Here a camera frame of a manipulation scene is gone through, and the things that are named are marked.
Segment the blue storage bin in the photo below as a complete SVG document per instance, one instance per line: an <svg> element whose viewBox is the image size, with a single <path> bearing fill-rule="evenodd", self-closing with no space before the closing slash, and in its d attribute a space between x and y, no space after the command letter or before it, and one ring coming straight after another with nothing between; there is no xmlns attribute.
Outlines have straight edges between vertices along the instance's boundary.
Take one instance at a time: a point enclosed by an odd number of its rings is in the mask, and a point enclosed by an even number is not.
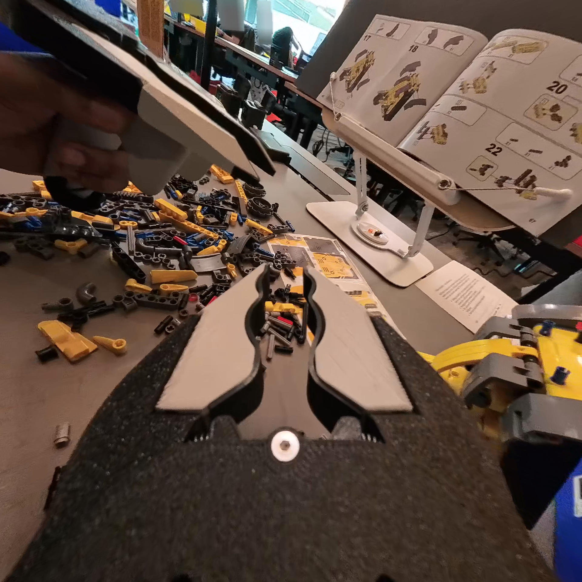
<svg viewBox="0 0 582 582"><path fill-rule="evenodd" d="M581 581L581 462L554 498L554 572L560 581Z"/></svg>

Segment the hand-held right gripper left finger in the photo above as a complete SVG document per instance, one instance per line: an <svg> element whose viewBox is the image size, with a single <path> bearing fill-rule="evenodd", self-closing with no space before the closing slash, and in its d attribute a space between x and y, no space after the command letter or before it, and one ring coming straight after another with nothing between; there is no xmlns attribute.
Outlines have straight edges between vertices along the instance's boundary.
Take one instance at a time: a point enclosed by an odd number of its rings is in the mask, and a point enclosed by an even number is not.
<svg viewBox="0 0 582 582"><path fill-rule="evenodd" d="M156 410L210 410L255 378L267 286L267 266L261 265L203 309Z"/></svg>

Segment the black power brick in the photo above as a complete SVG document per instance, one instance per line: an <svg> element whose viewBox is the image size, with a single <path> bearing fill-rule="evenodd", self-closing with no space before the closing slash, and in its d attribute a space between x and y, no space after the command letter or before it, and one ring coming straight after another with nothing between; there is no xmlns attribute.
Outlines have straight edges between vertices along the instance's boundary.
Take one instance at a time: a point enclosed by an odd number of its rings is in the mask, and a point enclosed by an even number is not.
<svg viewBox="0 0 582 582"><path fill-rule="evenodd" d="M257 136L259 142L263 145L271 161L290 166L292 157L289 151L285 149L272 134L258 129L253 129L253 132Z"/></svg>

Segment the white book stand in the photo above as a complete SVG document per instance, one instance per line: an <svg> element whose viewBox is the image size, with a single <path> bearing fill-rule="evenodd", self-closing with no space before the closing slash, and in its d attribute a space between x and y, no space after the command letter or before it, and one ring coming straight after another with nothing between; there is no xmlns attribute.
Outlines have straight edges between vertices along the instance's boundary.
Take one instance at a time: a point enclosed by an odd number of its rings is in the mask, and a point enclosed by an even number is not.
<svg viewBox="0 0 582 582"><path fill-rule="evenodd" d="M354 149L358 203L308 209L385 279L407 287L431 272L421 248L435 208L478 232L540 237L581 205L581 89L564 75L574 58L534 66L489 56L448 82L425 59L381 66L373 56L328 84L332 119ZM425 199L413 243L368 211L369 159Z"/></svg>

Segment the open instruction booklet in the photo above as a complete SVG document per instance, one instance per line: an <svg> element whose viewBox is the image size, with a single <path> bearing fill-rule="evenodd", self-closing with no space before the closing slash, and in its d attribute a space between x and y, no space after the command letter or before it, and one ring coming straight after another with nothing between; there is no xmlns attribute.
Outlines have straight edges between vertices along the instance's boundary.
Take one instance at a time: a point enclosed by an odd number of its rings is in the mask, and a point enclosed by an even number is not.
<svg viewBox="0 0 582 582"><path fill-rule="evenodd" d="M317 100L455 218L541 236L581 208L581 42L377 14Z"/></svg>

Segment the brown cardboard panel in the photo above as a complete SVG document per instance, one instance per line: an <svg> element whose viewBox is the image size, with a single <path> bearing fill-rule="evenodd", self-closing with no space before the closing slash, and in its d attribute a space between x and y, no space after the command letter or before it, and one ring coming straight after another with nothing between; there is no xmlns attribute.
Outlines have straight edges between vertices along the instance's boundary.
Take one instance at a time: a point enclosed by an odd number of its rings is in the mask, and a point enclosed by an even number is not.
<svg viewBox="0 0 582 582"><path fill-rule="evenodd" d="M164 58L164 1L136 1L139 37L157 58Z"/></svg>

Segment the printed white paper sheet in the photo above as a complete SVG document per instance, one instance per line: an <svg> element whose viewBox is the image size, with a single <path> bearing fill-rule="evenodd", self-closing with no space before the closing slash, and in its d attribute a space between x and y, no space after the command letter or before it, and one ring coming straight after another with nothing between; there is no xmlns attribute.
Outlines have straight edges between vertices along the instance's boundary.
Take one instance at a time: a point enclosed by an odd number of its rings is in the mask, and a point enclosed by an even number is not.
<svg viewBox="0 0 582 582"><path fill-rule="evenodd" d="M517 306L493 283L457 261L420 279L416 286L473 333L493 316L510 317Z"/></svg>

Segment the pile of toy building parts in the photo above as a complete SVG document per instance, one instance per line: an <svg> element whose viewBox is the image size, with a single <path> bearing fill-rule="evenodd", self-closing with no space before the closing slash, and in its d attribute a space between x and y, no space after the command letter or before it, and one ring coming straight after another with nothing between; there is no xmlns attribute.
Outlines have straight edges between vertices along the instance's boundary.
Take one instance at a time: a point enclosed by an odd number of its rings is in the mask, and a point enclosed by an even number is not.
<svg viewBox="0 0 582 582"><path fill-rule="evenodd" d="M126 339L83 334L94 318L121 310L168 309L187 316L186 306L200 296L206 306L224 294L239 275L267 264L272 280L295 263L268 250L268 241L293 233L278 214L260 219L247 213L240 180L216 166L208 172L222 184L211 192L175 175L164 186L167 200L155 199L133 183L107 194L97 210L74 211L56 202L43 180L33 180L27 192L1 193L1 241L42 261L68 256L76 273L87 268L88 282L70 286L72 295L40 302L48 321L37 330L47 343L34 352L40 363L63 356L84 360L99 347L123 354Z"/></svg>

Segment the dark equipment pile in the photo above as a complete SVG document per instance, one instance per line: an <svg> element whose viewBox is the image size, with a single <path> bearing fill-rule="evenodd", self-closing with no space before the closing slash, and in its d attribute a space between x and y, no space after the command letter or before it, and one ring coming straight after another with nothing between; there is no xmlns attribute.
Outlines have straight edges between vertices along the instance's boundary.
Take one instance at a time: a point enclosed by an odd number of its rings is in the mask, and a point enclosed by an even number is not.
<svg viewBox="0 0 582 582"><path fill-rule="evenodd" d="M278 105L275 93L270 90L266 90L260 100L252 98L250 80L240 75L232 86L219 83L215 96L227 113L238 119L245 128L253 130L261 130L268 115Z"/></svg>

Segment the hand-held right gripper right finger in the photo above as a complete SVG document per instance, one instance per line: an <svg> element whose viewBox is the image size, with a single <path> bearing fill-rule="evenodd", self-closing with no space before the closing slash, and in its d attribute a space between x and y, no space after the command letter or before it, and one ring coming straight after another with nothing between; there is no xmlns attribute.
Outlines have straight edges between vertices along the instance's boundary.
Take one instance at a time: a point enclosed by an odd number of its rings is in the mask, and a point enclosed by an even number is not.
<svg viewBox="0 0 582 582"><path fill-rule="evenodd" d="M411 403L369 312L315 268L303 291L315 317L312 375L364 413L408 413Z"/></svg>

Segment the person's left hand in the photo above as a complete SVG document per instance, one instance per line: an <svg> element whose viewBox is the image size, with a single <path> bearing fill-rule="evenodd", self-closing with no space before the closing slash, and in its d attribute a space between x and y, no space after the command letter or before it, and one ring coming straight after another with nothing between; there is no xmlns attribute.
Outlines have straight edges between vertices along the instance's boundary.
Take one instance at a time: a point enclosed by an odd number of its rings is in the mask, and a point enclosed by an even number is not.
<svg viewBox="0 0 582 582"><path fill-rule="evenodd" d="M107 151L72 140L55 139L66 119L107 134L121 135L132 112L103 97L48 58L1 53L1 168L54 175L85 189L114 192L129 182L127 153Z"/></svg>

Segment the toy sticker sheet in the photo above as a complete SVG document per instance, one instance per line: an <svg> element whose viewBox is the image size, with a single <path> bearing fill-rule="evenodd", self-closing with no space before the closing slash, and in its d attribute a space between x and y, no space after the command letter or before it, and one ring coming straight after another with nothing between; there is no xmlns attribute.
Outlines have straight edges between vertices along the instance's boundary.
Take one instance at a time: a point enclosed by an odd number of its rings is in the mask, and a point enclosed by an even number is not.
<svg viewBox="0 0 582 582"><path fill-rule="evenodd" d="M317 236L284 234L267 243L268 250L295 263L295 267L282 268L280 286L289 286L290 293L303 291L303 268L312 267L333 282L346 295L373 316L382 316L394 330L399 331L380 300L360 274L339 241Z"/></svg>

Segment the long black background desk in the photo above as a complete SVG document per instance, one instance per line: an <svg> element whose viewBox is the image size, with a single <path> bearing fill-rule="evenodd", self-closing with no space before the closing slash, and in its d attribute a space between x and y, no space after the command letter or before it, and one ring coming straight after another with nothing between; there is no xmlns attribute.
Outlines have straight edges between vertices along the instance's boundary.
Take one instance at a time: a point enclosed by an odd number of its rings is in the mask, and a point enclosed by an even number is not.
<svg viewBox="0 0 582 582"><path fill-rule="evenodd" d="M187 74L200 76L204 33L192 25L164 14L165 37L169 41L171 61ZM269 59L240 47L223 37L216 37L211 72L218 73L224 67L234 76L255 78L277 93L281 107L288 111L283 119L288 121L286 134L307 149L314 131L323 125L320 104L296 86L296 75L289 69L271 66Z"/></svg>

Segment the black metal post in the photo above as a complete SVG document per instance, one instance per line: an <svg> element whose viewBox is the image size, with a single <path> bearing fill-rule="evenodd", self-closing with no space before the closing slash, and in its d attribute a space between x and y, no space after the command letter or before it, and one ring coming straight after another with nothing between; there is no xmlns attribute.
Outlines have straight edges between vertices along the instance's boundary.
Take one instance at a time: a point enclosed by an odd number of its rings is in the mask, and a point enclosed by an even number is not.
<svg viewBox="0 0 582 582"><path fill-rule="evenodd" d="M200 85L205 90L209 90L212 54L215 45L216 24L218 20L217 1L207 2L206 31L202 47Z"/></svg>

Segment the yellow grey toy vehicle model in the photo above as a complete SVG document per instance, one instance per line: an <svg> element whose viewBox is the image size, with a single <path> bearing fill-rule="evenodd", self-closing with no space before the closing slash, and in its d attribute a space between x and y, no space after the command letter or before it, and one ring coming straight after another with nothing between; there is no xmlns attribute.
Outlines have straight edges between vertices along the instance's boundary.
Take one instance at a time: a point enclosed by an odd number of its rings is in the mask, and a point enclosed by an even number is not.
<svg viewBox="0 0 582 582"><path fill-rule="evenodd" d="M508 444L581 443L581 307L518 305L472 340L419 353L477 422Z"/></svg>

